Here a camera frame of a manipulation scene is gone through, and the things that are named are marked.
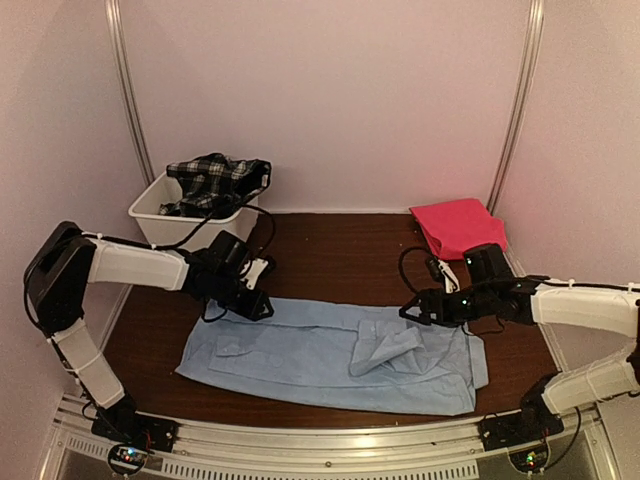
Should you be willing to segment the pink trousers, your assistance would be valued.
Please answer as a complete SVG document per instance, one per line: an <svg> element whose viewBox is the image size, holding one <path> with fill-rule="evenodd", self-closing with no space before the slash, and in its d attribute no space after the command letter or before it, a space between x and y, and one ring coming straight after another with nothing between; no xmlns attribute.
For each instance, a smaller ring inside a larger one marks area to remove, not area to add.
<svg viewBox="0 0 640 480"><path fill-rule="evenodd" d="M474 247L497 244L508 247L502 220L492 216L475 198L409 208L431 252L439 259L462 260Z"/></svg>

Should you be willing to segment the light blue shirt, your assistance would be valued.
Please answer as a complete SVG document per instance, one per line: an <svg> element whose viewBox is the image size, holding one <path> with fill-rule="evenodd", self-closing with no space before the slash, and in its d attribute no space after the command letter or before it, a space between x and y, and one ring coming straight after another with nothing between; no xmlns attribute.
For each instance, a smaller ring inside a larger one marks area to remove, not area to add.
<svg viewBox="0 0 640 480"><path fill-rule="evenodd" d="M394 414L474 411L489 383L484 342L424 326L395 307L276 298L251 322L210 304L176 371L234 392L297 404Z"/></svg>

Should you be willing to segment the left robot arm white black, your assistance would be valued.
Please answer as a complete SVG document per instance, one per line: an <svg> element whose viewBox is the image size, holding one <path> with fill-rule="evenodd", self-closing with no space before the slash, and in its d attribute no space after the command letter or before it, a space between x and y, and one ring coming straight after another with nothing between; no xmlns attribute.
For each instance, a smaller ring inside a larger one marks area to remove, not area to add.
<svg viewBox="0 0 640 480"><path fill-rule="evenodd" d="M40 248L23 277L25 310L94 405L108 411L106 429L123 444L137 442L144 424L125 387L95 344L86 326L83 302L88 285L114 283L182 292L215 302L224 313L250 321L274 314L261 278L275 267L256 257L227 231L212 243L188 251L183 243L152 245L81 230L60 223Z"/></svg>

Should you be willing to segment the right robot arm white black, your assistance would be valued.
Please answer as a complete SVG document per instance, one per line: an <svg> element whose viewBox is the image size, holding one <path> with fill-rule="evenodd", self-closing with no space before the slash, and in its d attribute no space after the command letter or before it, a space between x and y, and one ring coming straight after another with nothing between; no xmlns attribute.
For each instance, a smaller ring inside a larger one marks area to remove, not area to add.
<svg viewBox="0 0 640 480"><path fill-rule="evenodd" d="M483 280L457 292L425 289L399 310L422 325L456 328L495 316L521 325L563 324L614 332L639 340L639 289L629 286L561 282L541 276ZM512 430L535 440L551 416L585 404L639 393L639 345L575 370L539 380L521 400Z"/></svg>

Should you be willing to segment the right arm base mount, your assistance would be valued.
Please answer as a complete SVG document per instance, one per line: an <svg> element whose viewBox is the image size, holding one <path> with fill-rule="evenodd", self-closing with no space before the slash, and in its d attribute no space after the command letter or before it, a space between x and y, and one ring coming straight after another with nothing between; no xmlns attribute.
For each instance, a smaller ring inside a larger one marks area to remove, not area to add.
<svg viewBox="0 0 640 480"><path fill-rule="evenodd" d="M485 451L512 449L512 466L531 475L543 473L552 464L549 439L563 431L563 421L540 396L523 399L515 413L488 414L478 423Z"/></svg>

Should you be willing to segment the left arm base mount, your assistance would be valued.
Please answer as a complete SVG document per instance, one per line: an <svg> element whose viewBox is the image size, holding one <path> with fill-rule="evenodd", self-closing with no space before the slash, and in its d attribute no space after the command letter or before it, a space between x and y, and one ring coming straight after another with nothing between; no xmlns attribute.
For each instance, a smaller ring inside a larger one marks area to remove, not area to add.
<svg viewBox="0 0 640 480"><path fill-rule="evenodd" d="M171 453L177 438L174 420L141 414L132 401L96 407L91 433L114 442L106 454L110 469L128 478L141 472L157 453Z"/></svg>

